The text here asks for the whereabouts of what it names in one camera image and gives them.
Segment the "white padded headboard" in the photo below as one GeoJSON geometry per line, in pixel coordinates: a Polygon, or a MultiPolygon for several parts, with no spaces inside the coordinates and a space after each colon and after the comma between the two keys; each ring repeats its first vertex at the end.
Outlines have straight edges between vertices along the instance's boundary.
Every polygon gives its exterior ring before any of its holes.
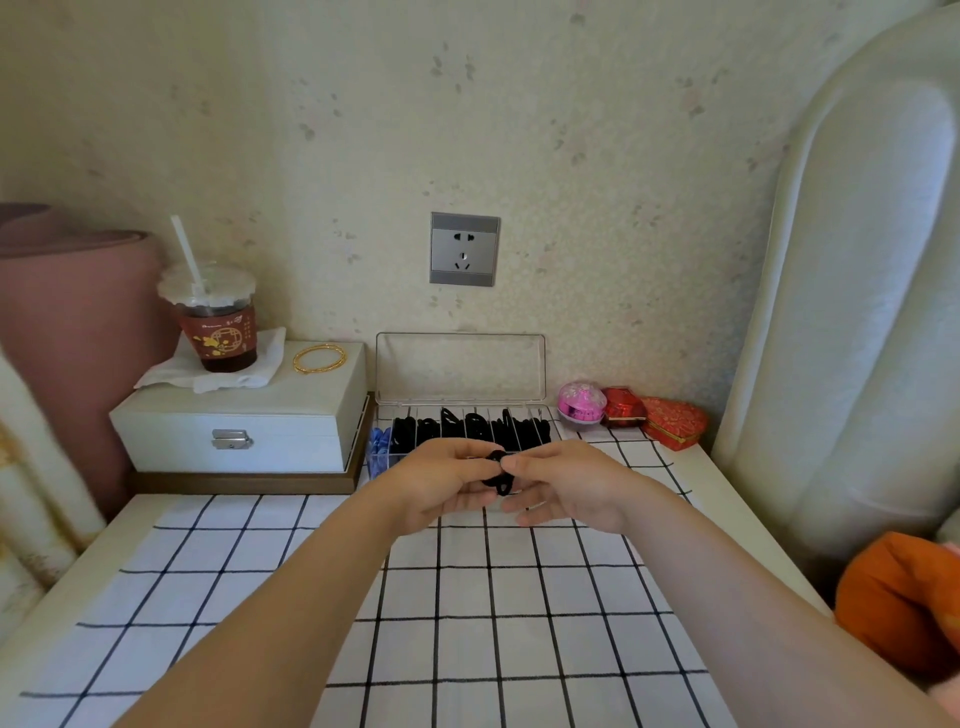
{"type": "Polygon", "coordinates": [[[713,458],[814,577],[960,500],[958,123],[954,5],[841,67],[780,174],[713,458]]]}

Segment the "white napkin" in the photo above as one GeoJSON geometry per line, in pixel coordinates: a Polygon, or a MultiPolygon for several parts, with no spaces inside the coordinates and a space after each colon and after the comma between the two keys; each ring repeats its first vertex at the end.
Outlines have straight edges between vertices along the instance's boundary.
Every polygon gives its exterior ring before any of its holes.
{"type": "Polygon", "coordinates": [[[184,334],[180,335],[172,358],[147,370],[133,389],[167,382],[177,387],[192,387],[201,395],[225,387],[265,387],[283,361],[283,342],[287,329],[269,328],[256,333],[256,361],[239,372],[208,372],[184,334]]]}

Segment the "gold bangle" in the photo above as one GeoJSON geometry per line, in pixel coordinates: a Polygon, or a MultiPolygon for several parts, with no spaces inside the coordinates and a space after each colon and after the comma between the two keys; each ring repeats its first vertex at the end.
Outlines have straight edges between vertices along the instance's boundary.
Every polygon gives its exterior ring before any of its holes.
{"type": "Polygon", "coordinates": [[[297,355],[294,356],[294,369],[300,372],[302,375],[321,375],[324,372],[332,372],[334,369],[339,369],[347,363],[347,352],[344,351],[344,348],[338,346],[337,344],[316,344],[312,347],[307,347],[302,352],[297,352],[297,355]],[[307,369],[300,365],[300,357],[306,353],[317,352],[320,349],[330,349],[331,351],[337,352],[340,354],[340,358],[337,359],[332,364],[328,364],[325,367],[317,367],[316,369],[307,369]]]}

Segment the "hand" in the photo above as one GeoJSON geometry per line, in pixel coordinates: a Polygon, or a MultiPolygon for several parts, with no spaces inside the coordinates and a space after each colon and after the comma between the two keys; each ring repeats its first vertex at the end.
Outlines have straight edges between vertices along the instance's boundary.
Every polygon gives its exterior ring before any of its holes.
{"type": "Polygon", "coordinates": [[[502,470],[479,458],[496,449],[502,447],[480,440],[428,440],[378,477],[378,488],[399,497],[401,535],[426,528],[444,513],[478,511],[493,503],[496,491],[480,481],[502,470]]]}
{"type": "Polygon", "coordinates": [[[639,481],[651,480],[582,440],[549,443],[505,457],[500,464],[517,478],[514,488],[520,491],[506,498],[502,508],[519,511],[516,522],[522,526],[573,518],[598,531],[623,533],[624,497],[639,481]]]}

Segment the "curtain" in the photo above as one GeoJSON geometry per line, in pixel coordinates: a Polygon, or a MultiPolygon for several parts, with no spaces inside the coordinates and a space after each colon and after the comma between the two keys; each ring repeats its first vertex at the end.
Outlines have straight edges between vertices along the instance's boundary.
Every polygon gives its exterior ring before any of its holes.
{"type": "Polygon", "coordinates": [[[0,643],[106,526],[0,352],[0,643]]]}

